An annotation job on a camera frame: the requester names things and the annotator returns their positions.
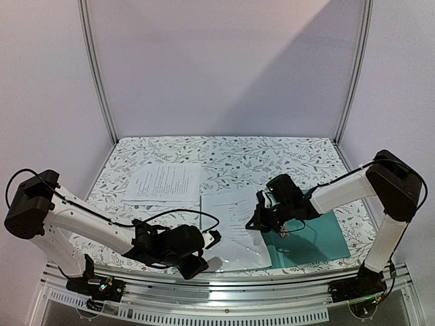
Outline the white printed paper sheet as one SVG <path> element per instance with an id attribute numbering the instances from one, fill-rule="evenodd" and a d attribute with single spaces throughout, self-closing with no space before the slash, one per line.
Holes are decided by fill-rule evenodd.
<path id="1" fill-rule="evenodd" d="M 216 230 L 222 236 L 216 245 L 204 251 L 208 273 L 241 272 L 271 266 L 261 233 L 245 228 L 254 216 L 257 203 L 253 187 L 201 196 L 201 211 L 219 219 Z"/>

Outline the teal plastic folder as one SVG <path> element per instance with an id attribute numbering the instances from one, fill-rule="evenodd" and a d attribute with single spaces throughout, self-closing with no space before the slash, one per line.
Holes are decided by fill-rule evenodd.
<path id="1" fill-rule="evenodd" d="M 262 234 L 273 269 L 323 263 L 351 256 L 334 212 L 305 222 L 293 219 L 285 226 L 288 231 L 284 235 L 274 231 Z"/>

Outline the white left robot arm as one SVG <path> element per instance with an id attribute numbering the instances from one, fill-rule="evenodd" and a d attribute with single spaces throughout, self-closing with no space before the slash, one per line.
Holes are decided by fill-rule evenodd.
<path id="1" fill-rule="evenodd" d="M 176 268 L 187 280 L 209 267 L 203 258 L 212 242 L 209 232 L 193 225 L 171 229 L 138 219 L 121 224 L 77 198 L 58 184 L 58 178 L 58 173 L 46 170 L 23 181 L 13 199 L 6 202 L 4 226 L 13 236 L 39 247 L 85 294 L 96 294 L 101 280 L 86 269 L 85 255 L 73 247 L 63 230 L 148 267 Z"/>

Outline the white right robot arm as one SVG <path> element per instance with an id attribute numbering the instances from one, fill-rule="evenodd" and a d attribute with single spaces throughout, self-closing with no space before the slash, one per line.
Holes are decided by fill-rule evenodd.
<path id="1" fill-rule="evenodd" d="M 407 226 L 428 197 L 423 177 L 392 152 L 382 149 L 358 168 L 327 183 L 301 190 L 288 174 L 270 180 L 256 194 L 257 204 L 248 230 L 280 232 L 290 220 L 317 219 L 346 204 L 371 200 L 381 208 L 377 235 L 362 263 L 363 271 L 351 290 L 365 296 L 396 251 Z"/>

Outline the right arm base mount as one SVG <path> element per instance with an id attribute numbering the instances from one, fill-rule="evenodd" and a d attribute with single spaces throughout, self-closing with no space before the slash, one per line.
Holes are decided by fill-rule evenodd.
<path id="1" fill-rule="evenodd" d="M 392 260 L 389 260 L 388 268 L 390 287 L 387 286 L 382 272 L 373 272 L 364 264 L 360 266 L 356 276 L 330 282 L 328 293 L 332 302 L 348 302 L 348 308 L 355 318 L 361 321 L 371 319 L 378 306 L 388 298 L 394 288 L 396 267 Z"/>

